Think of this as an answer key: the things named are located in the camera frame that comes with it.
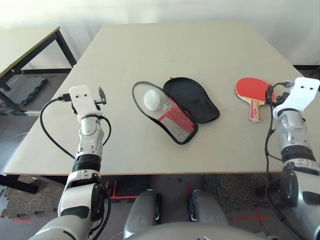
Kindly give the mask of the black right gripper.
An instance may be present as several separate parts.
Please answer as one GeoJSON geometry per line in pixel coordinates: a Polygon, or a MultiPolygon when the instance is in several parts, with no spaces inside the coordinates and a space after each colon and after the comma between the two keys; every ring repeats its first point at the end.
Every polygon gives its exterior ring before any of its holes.
{"type": "Polygon", "coordinates": [[[288,98],[289,95],[289,92],[283,92],[282,95],[278,95],[274,101],[273,86],[269,84],[265,91],[265,104],[273,104],[274,106],[279,106],[284,103],[284,101],[288,98]]]}

